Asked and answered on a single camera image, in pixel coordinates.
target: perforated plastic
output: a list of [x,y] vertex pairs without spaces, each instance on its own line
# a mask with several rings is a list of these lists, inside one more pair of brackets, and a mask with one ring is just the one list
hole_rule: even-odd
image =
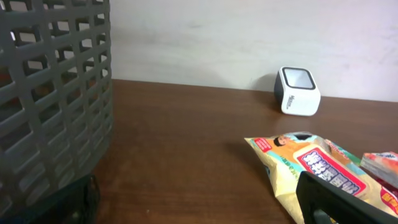
[[113,127],[108,0],[0,0],[0,216],[89,173]]

